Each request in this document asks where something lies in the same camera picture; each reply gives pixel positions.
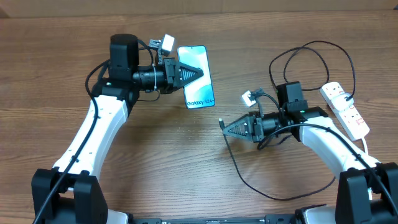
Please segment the Samsung Galaxy smartphone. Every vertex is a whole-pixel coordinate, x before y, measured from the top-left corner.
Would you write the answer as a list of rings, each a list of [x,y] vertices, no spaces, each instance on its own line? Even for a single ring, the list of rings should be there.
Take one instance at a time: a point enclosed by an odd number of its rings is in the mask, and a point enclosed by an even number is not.
[[[181,79],[184,83],[185,104],[188,109],[215,105],[215,96],[204,45],[181,46],[177,49]]]

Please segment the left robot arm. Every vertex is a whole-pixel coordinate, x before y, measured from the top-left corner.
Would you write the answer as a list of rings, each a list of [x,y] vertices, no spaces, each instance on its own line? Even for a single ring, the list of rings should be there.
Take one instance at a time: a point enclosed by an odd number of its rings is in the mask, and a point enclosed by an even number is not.
[[[140,93],[171,94],[204,76],[200,67],[168,55],[174,38],[146,44],[132,34],[110,38],[110,58],[90,72],[90,107],[72,143],[51,169],[37,169],[31,186],[34,223],[134,223],[130,213],[110,210],[99,185],[110,145]]]

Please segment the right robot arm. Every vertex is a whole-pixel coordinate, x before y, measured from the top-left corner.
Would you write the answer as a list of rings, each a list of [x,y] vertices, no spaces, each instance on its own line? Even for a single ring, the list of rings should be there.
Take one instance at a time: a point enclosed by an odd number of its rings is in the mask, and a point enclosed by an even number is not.
[[[268,215],[266,223],[397,223],[397,164],[381,163],[344,136],[320,107],[308,107],[299,82],[277,86],[276,113],[253,111],[229,125],[223,136],[263,144],[282,133],[312,149],[338,179],[334,207],[299,208],[292,215]]]

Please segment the white charger plug adapter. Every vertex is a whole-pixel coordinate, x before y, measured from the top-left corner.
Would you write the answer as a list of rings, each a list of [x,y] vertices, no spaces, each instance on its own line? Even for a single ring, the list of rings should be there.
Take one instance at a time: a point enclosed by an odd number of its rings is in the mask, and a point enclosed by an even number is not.
[[[330,107],[334,112],[339,113],[340,111],[344,111],[350,106],[354,105],[354,99],[349,93],[343,93],[333,97],[330,100]]]

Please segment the white power strip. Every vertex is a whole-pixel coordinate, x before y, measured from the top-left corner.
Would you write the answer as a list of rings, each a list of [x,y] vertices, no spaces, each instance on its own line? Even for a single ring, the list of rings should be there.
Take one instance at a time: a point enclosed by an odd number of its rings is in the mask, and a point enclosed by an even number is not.
[[[330,107],[330,100],[333,97],[346,92],[338,82],[330,82],[320,88],[320,93]],[[350,106],[344,111],[340,111],[339,113],[334,112],[333,110],[332,112],[335,114],[338,121],[341,123],[342,127],[352,141],[362,139],[370,132],[369,126],[365,123],[364,119],[354,105]]]

